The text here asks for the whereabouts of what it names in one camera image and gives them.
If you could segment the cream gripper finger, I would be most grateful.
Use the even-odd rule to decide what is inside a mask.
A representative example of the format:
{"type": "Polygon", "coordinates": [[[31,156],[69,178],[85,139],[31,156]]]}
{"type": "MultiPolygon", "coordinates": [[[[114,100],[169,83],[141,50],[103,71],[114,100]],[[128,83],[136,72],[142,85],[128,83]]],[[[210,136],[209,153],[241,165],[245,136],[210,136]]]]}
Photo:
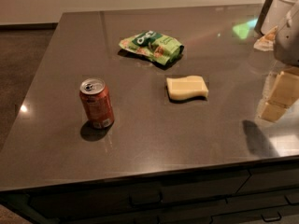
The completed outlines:
{"type": "Polygon", "coordinates": [[[299,76],[281,71],[268,95],[262,101],[259,117],[276,122],[299,99],[299,76]]]}

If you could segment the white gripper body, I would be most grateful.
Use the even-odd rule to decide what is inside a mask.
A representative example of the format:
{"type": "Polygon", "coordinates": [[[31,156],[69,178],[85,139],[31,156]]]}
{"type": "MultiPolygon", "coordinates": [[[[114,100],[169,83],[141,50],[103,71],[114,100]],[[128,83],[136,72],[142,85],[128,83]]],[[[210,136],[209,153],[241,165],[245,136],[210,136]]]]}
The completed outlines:
{"type": "Polygon", "coordinates": [[[299,65],[299,1],[278,23],[274,55],[282,63],[299,65]]]}

